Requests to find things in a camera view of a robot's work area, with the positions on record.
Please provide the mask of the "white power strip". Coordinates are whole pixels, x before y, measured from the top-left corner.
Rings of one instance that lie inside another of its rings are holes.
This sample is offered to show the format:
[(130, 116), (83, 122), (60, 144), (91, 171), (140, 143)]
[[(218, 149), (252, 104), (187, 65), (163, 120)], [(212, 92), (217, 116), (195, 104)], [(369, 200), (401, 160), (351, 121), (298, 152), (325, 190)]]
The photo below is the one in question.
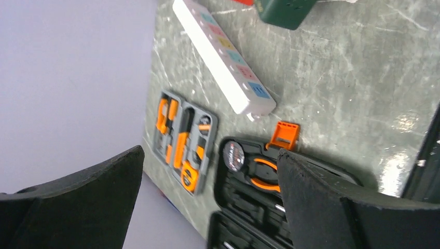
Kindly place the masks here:
[(174, 1), (172, 9), (233, 111), (251, 121), (269, 115), (274, 98), (208, 9), (184, 0)]

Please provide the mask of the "grey tool tray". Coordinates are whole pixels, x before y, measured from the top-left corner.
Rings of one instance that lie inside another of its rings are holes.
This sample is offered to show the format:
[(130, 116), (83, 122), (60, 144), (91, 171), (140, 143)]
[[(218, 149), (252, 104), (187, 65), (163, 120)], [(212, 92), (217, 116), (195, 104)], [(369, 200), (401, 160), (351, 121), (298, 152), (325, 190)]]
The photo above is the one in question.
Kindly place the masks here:
[(168, 90), (160, 94), (153, 154), (190, 195), (203, 191), (218, 117)]

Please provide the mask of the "black tool case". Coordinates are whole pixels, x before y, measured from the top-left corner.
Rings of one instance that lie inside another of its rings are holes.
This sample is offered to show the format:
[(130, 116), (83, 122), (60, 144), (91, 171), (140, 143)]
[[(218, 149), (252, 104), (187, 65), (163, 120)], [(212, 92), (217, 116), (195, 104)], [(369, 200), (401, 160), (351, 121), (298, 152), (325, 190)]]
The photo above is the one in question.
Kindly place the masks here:
[(300, 126), (279, 121), (271, 139), (227, 136), (219, 146), (214, 199), (220, 210), (210, 218), (207, 248), (325, 248), (318, 232), (289, 225), (281, 193), (257, 189), (247, 181), (252, 156), (277, 164), (281, 149), (295, 151)]

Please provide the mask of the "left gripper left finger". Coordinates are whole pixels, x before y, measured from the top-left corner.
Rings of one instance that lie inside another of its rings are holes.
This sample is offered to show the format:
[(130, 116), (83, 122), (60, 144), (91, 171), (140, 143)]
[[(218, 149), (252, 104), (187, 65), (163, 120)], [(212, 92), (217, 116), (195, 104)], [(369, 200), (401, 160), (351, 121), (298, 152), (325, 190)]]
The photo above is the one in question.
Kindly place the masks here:
[(143, 175), (134, 146), (65, 177), (1, 194), (1, 248), (122, 248)]

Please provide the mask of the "green cube adapter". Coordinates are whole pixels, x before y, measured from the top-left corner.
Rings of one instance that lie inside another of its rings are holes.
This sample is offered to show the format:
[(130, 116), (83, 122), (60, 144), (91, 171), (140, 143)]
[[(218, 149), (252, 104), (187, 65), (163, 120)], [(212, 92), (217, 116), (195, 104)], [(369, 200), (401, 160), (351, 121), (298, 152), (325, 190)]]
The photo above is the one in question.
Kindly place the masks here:
[(267, 24), (296, 30), (317, 0), (255, 0), (260, 19)]

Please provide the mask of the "red cube adapter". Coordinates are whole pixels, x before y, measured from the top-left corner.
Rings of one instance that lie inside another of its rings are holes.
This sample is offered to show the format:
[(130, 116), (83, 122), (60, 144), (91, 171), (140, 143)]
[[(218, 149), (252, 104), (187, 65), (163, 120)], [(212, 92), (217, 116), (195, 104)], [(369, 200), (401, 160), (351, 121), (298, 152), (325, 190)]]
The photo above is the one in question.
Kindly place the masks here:
[(254, 4), (254, 0), (233, 0), (233, 1), (247, 6), (252, 6)]

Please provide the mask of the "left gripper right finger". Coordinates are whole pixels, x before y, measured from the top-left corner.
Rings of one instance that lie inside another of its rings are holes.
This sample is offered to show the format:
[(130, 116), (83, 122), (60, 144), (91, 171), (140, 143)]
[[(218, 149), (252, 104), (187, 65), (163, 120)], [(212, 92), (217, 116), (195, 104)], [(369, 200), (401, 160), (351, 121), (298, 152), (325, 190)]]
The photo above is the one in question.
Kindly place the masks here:
[(439, 248), (439, 205), (353, 184), (285, 149), (277, 159), (294, 248)]

